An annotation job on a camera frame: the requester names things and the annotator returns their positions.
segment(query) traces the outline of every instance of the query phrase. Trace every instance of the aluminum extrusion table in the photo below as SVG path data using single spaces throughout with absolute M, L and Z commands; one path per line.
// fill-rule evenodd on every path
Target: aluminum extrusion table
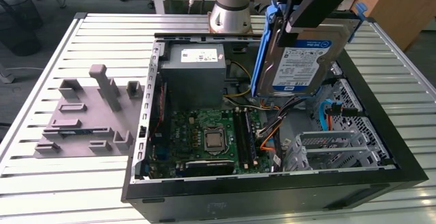
M 263 31 L 264 17 L 252 18 Z M 2 223 L 147 223 L 120 202 L 127 156 L 35 159 L 63 78 L 96 85 L 92 64 L 106 64 L 118 85 L 146 84 L 155 32 L 207 33 L 207 16 L 88 14 L 74 19 L 0 144 Z M 430 180 L 352 210 L 207 221 L 204 223 L 435 223 L 436 91 L 375 23 L 358 31 L 348 54 L 376 94 Z

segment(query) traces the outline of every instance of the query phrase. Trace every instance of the gray power supply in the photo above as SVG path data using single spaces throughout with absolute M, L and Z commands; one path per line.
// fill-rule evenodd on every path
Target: gray power supply
M 226 57 L 222 44 L 171 45 L 162 62 L 174 110 L 220 108 L 224 92 Z

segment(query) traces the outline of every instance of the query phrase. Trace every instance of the gray carpet floor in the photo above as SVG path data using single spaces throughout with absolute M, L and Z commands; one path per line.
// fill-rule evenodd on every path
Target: gray carpet floor
M 16 57 L 0 44 L 0 63 L 6 68 L 46 67 L 76 12 L 155 13 L 155 10 L 148 8 L 150 1 L 67 0 L 68 6 L 64 9 L 60 9 L 55 0 L 34 0 L 34 2 L 44 21 L 44 26 L 36 30 L 43 49 L 28 57 Z M 199 12 L 198 4 L 199 2 L 194 6 L 194 13 Z M 210 11 L 212 6 L 214 2 L 207 2 L 206 11 Z M 167 13 L 184 14 L 187 8 L 187 2 L 166 2 Z M 408 57 L 434 85 L 436 85 L 435 46 L 436 31 L 427 31 L 420 34 L 415 45 L 407 52 Z M 0 122 L 7 123 L 14 122 L 42 73 L 40 70 L 35 69 L 15 69 L 11 72 L 16 77 L 15 83 L 3 84 L 0 82 Z M 7 129 L 0 127 L 0 139 L 6 135 Z

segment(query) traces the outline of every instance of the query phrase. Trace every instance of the ram slot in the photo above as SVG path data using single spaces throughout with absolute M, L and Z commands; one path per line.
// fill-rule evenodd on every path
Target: ram slot
M 239 158 L 239 165 L 242 168 L 248 169 L 248 151 L 246 145 L 246 122 L 244 116 L 239 109 L 234 110 L 234 128 L 235 128 L 235 136 L 236 136 L 236 147 L 238 147 L 238 158 Z
M 258 165 L 256 161 L 256 145 L 255 145 L 255 135 L 252 131 L 252 122 L 251 118 L 248 116 L 247 110 L 243 112 L 244 114 L 244 119 L 246 119 L 246 128 L 244 128 L 244 133 L 246 133 L 246 146 L 247 146 L 247 152 L 248 152 L 248 159 L 251 162 L 251 166 Z

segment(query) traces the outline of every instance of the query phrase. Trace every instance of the motherboard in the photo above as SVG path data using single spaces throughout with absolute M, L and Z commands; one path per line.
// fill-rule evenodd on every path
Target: motherboard
M 154 178 L 270 172 L 260 127 L 258 110 L 174 111 L 170 143 L 155 148 Z

